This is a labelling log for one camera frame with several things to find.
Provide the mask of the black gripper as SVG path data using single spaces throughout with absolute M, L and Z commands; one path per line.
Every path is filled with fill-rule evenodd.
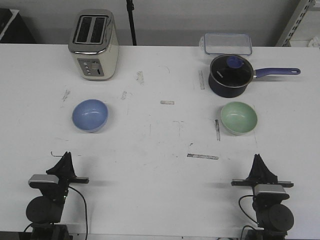
M 77 177 L 75 174 L 72 154 L 71 152 L 65 152 L 57 164 L 45 171 L 48 175 L 54 175 L 58 177 L 58 184 L 55 186 L 49 186 L 48 188 L 39 189 L 40 192 L 55 203 L 64 203 L 68 196 L 68 188 L 70 184 L 88 184 L 88 177 Z
M 251 170 L 246 179 L 233 179 L 231 181 L 232 186 L 237 187 L 250 187 L 253 193 L 253 208 L 269 208 L 270 206 L 281 204 L 282 201 L 288 200 L 290 195 L 286 194 L 259 194 L 258 196 L 254 195 L 254 187 L 259 184 L 269 184 L 269 185 L 281 185 L 283 188 L 292 188 L 294 184 L 290 181 L 278 181 L 278 176 L 273 174 L 264 163 L 260 154 L 255 154 L 251 166 Z

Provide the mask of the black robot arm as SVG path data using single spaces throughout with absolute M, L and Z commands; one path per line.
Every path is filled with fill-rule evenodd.
M 243 226 L 241 240 L 284 240 L 294 225 L 292 211 L 282 201 L 290 198 L 285 188 L 292 188 L 291 181 L 279 181 L 265 165 L 259 154 L 255 154 L 249 175 L 246 179 L 233 179 L 232 186 L 250 187 L 252 194 L 238 199 L 241 211 L 253 221 L 259 229 L 250 225 Z M 256 219 L 250 217 L 243 209 L 241 201 L 252 198 L 252 208 Z
M 87 202 L 82 193 L 70 184 L 88 184 L 89 178 L 78 177 L 75 174 L 72 154 L 65 152 L 55 166 L 45 174 L 34 174 L 28 180 L 28 185 L 38 189 L 41 196 L 31 200 L 26 207 L 26 217 L 32 227 L 31 240 L 72 240 L 68 227 L 61 224 L 63 209 L 69 190 L 80 195 L 84 203 L 85 238 L 88 237 Z

